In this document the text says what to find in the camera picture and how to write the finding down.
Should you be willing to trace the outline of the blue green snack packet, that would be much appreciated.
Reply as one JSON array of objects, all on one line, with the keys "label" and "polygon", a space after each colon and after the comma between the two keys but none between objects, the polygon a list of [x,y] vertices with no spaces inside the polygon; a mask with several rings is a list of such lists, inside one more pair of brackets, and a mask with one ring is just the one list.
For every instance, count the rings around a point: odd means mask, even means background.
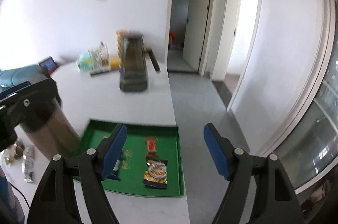
[{"label": "blue green snack packet", "polygon": [[132,158],[132,152],[124,149],[119,158],[117,159],[115,166],[113,168],[112,174],[108,176],[109,179],[121,181],[119,174],[120,170],[130,169],[130,161]]}]

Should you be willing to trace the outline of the teal sofa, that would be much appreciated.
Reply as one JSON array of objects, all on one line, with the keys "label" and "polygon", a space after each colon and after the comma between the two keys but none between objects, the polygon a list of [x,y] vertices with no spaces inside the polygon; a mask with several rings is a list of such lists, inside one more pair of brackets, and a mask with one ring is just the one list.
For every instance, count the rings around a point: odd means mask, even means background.
[{"label": "teal sofa", "polygon": [[1,70],[1,99],[10,93],[9,89],[12,87],[25,82],[34,84],[49,77],[47,70],[42,69],[37,64],[11,70]]}]

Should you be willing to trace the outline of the green tray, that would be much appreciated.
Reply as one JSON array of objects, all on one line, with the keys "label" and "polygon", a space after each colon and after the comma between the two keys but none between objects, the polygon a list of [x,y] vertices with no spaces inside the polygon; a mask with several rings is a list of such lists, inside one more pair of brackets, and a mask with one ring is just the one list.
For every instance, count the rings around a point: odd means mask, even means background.
[{"label": "green tray", "polygon": [[[127,140],[123,146],[118,179],[102,182],[104,190],[140,197],[178,198],[184,196],[184,179],[180,156],[178,127],[126,124]],[[167,162],[167,187],[158,188],[143,183],[148,170],[146,140],[155,141],[157,158]]]}]

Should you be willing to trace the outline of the rose gold trash can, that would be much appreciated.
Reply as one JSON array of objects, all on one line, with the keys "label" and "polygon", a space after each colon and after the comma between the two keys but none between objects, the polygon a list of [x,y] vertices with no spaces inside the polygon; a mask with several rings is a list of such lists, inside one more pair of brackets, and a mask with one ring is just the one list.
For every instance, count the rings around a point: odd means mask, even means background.
[{"label": "rose gold trash can", "polygon": [[70,157],[79,142],[78,134],[55,99],[29,107],[19,125],[49,160],[56,154]]}]

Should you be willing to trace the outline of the red snack bar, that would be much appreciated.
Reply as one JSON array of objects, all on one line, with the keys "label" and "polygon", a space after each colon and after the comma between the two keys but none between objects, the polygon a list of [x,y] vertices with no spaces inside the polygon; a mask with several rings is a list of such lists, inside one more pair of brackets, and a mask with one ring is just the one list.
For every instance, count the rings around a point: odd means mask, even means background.
[{"label": "red snack bar", "polygon": [[156,143],[157,143],[157,138],[155,137],[149,137],[145,138],[145,143],[147,145],[147,157],[152,157],[152,158],[158,158],[158,154],[156,152]]}]

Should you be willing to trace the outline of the black gold nut packet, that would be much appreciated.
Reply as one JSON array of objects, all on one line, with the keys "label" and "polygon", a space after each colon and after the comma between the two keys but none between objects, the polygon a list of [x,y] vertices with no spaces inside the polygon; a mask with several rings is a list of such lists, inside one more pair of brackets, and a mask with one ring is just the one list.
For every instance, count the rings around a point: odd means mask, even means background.
[{"label": "black gold nut packet", "polygon": [[147,157],[147,169],[143,175],[143,184],[146,187],[167,189],[168,161],[159,158]]}]

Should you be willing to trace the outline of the silver snack packet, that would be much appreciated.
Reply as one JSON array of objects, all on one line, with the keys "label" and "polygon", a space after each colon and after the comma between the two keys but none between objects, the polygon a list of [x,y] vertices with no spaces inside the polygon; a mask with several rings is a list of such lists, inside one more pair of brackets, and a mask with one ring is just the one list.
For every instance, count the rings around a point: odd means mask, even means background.
[{"label": "silver snack packet", "polygon": [[35,152],[34,146],[29,145],[23,151],[22,173],[25,182],[33,183]]}]

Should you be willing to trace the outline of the brown nut snack packet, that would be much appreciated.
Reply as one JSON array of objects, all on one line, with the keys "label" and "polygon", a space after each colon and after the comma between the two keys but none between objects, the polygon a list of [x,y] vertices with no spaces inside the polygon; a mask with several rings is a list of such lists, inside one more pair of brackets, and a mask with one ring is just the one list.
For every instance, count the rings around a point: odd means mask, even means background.
[{"label": "brown nut snack packet", "polygon": [[5,149],[3,152],[3,160],[7,166],[10,166],[16,160],[19,160],[23,156],[25,145],[21,139],[15,141],[13,145]]}]

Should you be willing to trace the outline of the clear glass jar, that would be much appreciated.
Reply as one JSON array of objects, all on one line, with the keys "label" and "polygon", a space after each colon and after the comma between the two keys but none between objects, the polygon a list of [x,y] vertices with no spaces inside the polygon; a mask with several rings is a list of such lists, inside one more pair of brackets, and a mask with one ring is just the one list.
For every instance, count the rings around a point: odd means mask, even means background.
[{"label": "clear glass jar", "polygon": [[99,46],[88,51],[92,59],[94,70],[99,70],[109,66],[109,52],[108,47],[101,41]]}]

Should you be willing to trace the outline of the yellow box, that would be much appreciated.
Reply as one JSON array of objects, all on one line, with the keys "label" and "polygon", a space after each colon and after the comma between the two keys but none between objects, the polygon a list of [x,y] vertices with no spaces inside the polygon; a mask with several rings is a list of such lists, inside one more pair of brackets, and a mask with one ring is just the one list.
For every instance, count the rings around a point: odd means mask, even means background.
[{"label": "yellow box", "polygon": [[109,58],[109,66],[112,70],[118,70],[120,68],[121,58],[119,56],[111,56]]}]

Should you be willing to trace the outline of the black glass kettle appliance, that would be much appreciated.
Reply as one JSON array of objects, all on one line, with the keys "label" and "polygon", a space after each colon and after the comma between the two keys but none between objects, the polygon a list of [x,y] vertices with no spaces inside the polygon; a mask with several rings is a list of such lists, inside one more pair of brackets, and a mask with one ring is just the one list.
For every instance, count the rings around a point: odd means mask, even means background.
[{"label": "black glass kettle appliance", "polygon": [[160,72],[160,66],[151,48],[145,46],[143,34],[130,31],[125,38],[125,59],[120,71],[119,87],[123,92],[143,92],[148,88],[146,54],[154,70]]}]

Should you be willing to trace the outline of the white door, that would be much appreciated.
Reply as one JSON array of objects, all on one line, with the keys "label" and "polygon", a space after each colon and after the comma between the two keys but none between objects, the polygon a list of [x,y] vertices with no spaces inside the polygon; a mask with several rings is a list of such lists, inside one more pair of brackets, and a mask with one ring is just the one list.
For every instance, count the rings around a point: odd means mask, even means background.
[{"label": "white door", "polygon": [[183,60],[198,71],[202,57],[210,0],[189,0]]}]

